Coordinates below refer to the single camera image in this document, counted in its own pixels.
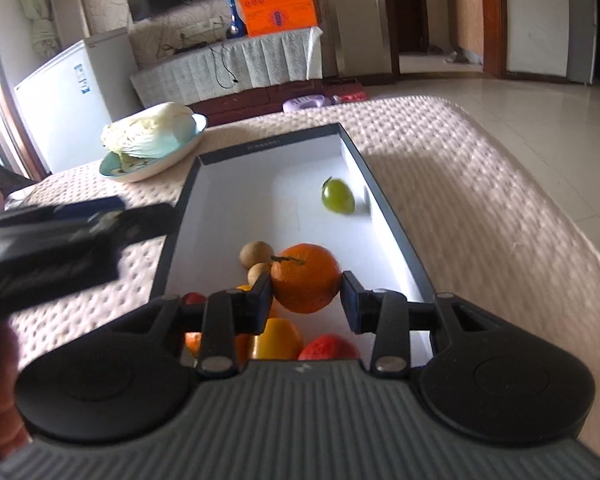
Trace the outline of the person's left hand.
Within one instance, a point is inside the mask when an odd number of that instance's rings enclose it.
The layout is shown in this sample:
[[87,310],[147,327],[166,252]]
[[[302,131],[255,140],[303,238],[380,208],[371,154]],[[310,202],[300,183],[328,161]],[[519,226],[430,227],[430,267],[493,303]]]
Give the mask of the person's left hand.
[[15,404],[18,363],[17,335],[8,324],[2,325],[0,327],[0,460],[4,460],[29,442],[29,434]]

